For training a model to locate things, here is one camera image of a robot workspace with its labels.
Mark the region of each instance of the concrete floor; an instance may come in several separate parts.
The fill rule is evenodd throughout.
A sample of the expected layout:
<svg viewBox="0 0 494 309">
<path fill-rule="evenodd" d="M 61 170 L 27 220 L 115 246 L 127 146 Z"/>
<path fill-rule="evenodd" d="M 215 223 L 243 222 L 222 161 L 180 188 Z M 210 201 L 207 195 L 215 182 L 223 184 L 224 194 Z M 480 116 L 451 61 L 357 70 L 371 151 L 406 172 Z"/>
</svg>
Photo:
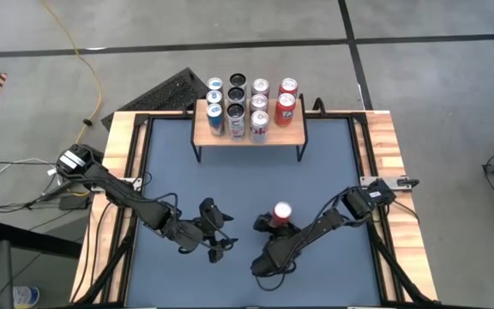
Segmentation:
<svg viewBox="0 0 494 309">
<path fill-rule="evenodd" d="M 335 0 L 49 3 L 82 48 L 346 37 Z M 494 33 L 494 1 L 346 3 L 357 38 Z M 0 0 L 0 51 L 66 48 L 68 41 L 40 1 Z M 481 164 L 494 154 L 494 40 L 358 49 L 372 104 L 392 111 L 407 173 L 421 180 L 413 195 L 439 298 L 494 307 L 494 193 L 481 172 Z M 275 84 L 293 76 L 309 102 L 320 96 L 328 108 L 363 107 L 347 45 L 86 58 L 104 89 L 102 116 L 184 67 L 202 79 L 241 71 Z M 96 103 L 88 69 L 68 56 L 0 58 L 0 72 L 9 74 L 0 94 L 0 160 L 54 161 L 74 142 L 81 120 Z M 104 149 L 106 138 L 97 124 L 84 142 Z M 36 197 L 48 181 L 45 170 L 13 167 L 6 172 L 0 177 L 0 203 Z M 24 211 L 0 215 L 0 221 L 30 228 L 59 214 L 55 209 Z M 59 234 L 76 239 L 79 226 L 85 226 L 78 219 L 86 215 L 72 213 L 39 231 L 60 227 Z M 15 265 L 26 264 L 28 257 L 15 255 L 17 271 Z M 42 305 L 53 306 L 68 299 L 74 274 L 75 261 L 43 257 L 17 282 L 40 286 Z"/>
</svg>

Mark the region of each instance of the metal clamp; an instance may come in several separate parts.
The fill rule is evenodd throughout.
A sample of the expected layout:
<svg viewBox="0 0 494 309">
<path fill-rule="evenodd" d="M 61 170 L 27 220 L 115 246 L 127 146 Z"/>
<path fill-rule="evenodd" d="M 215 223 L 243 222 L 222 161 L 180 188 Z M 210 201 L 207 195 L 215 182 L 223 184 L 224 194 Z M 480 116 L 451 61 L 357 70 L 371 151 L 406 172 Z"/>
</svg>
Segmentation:
<svg viewBox="0 0 494 309">
<path fill-rule="evenodd" d="M 419 184 L 418 179 L 410 179 L 407 176 L 399 177 L 375 177 L 375 176 L 364 176 L 359 178 L 359 183 L 361 185 L 369 185 L 377 179 L 382 179 L 386 185 L 392 191 L 411 191 L 416 185 Z"/>
</svg>

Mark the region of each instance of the red soda can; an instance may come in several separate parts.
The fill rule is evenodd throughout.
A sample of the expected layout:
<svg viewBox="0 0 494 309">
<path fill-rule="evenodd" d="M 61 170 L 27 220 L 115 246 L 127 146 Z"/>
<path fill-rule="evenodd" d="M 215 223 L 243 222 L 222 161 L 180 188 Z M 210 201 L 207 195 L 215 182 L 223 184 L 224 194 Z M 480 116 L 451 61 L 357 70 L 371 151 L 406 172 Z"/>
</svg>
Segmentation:
<svg viewBox="0 0 494 309">
<path fill-rule="evenodd" d="M 282 94 L 275 102 L 275 123 L 279 126 L 289 125 L 295 111 L 297 101 L 292 94 Z"/>
<path fill-rule="evenodd" d="M 298 84 L 297 81 L 292 78 L 286 78 L 281 81 L 280 91 L 278 92 L 278 98 L 281 94 L 292 94 L 295 99 L 297 99 Z"/>
<path fill-rule="evenodd" d="M 291 217 L 292 208 L 287 202 L 279 202 L 275 204 L 272 209 L 272 221 L 270 223 L 273 227 L 279 227 L 289 222 Z"/>
</svg>

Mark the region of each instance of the black mat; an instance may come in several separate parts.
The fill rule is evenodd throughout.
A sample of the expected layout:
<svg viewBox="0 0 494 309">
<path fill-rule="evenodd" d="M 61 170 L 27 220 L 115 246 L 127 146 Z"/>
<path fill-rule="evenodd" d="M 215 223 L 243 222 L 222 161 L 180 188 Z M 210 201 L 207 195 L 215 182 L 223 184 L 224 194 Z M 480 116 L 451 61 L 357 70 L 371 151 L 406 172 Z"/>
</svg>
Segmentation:
<svg viewBox="0 0 494 309">
<path fill-rule="evenodd" d="M 186 68 L 143 95 L 119 108 L 118 111 L 183 111 L 190 109 L 198 99 L 205 99 L 209 88 L 196 74 Z M 110 130 L 113 113 L 101 122 Z"/>
<path fill-rule="evenodd" d="M 358 183 L 346 120 L 309 120 L 303 161 L 294 147 L 203 148 L 198 164 L 187 120 L 155 120 L 147 171 L 147 197 L 174 191 L 184 218 L 214 198 L 235 217 L 225 232 L 238 237 L 216 264 L 207 249 L 190 255 L 145 227 L 138 228 L 127 305 L 133 307 L 346 306 L 378 304 L 367 231 L 343 227 L 310 245 L 283 286 L 264 292 L 250 274 L 251 261 L 268 236 L 252 229 L 258 214 L 277 202 L 292 204 L 292 221 L 303 227 L 336 193 Z M 346 213 L 344 206 L 340 210 Z M 278 278 L 263 280 L 272 286 Z"/>
</svg>

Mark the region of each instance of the wooden shelf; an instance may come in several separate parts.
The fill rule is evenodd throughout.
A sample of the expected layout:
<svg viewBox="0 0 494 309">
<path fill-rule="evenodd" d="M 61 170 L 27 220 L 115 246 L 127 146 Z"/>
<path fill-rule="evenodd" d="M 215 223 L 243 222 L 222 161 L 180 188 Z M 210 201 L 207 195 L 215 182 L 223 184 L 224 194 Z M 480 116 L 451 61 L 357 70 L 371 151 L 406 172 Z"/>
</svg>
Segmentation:
<svg viewBox="0 0 494 309">
<path fill-rule="evenodd" d="M 285 146 L 285 145 L 304 145 L 306 141 L 304 135 L 304 120 L 302 113 L 302 102 L 297 100 L 292 122 L 285 127 L 280 127 L 274 121 L 275 99 L 268 103 L 268 115 L 270 125 L 268 128 L 268 140 L 265 143 L 254 143 L 250 140 L 250 116 L 249 101 L 245 103 L 245 138 L 242 141 L 233 141 L 228 130 L 228 119 L 225 115 L 224 136 L 214 136 L 211 133 L 207 119 L 207 101 L 198 100 L 196 102 L 195 127 L 193 142 L 196 146 Z"/>
</svg>

